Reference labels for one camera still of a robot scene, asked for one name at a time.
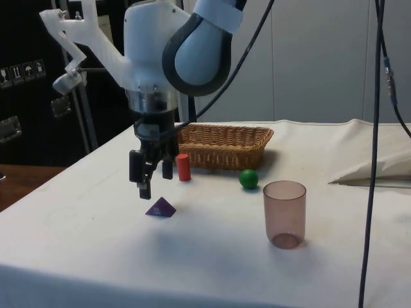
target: green ball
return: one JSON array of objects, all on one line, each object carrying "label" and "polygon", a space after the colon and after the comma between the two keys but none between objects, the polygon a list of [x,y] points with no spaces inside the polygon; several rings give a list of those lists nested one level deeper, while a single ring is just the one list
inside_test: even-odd
[{"label": "green ball", "polygon": [[255,189],[258,184],[258,175],[254,170],[246,169],[240,173],[240,183],[245,189]]}]

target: transparent cup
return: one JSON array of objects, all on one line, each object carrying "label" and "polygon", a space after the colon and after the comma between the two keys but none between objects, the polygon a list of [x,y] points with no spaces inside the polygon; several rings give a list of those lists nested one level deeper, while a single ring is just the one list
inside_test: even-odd
[{"label": "transparent cup", "polygon": [[266,185],[265,228],[270,242],[281,249],[293,249],[304,241],[307,189],[293,181]]}]

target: purple tetrahedron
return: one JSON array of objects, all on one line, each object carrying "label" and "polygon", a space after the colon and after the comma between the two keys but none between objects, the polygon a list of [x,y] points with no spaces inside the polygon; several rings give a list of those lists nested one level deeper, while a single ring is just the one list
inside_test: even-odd
[{"label": "purple tetrahedron", "polygon": [[172,217],[175,213],[174,207],[167,202],[163,197],[161,197],[150,210],[147,211],[146,215],[150,216],[160,216],[160,217]]}]

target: white wall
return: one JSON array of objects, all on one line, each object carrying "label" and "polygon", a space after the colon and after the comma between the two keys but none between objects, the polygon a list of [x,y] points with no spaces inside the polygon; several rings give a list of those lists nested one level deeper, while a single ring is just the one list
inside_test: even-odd
[{"label": "white wall", "polygon": [[[184,3],[191,12],[195,0]],[[267,3],[248,1],[233,40],[233,67]],[[389,1],[384,24],[399,108],[407,121],[411,121],[409,12],[410,0]],[[238,77],[201,121],[371,120],[375,15],[374,0],[277,0]],[[197,109],[211,97],[197,98]],[[385,84],[381,97],[381,120],[395,122]]]}]

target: woven basket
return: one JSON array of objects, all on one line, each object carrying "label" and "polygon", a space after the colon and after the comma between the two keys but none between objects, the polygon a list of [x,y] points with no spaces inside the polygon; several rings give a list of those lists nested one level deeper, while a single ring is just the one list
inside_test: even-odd
[{"label": "woven basket", "polygon": [[180,153],[191,167],[256,169],[274,132],[262,127],[191,124],[179,132]]}]

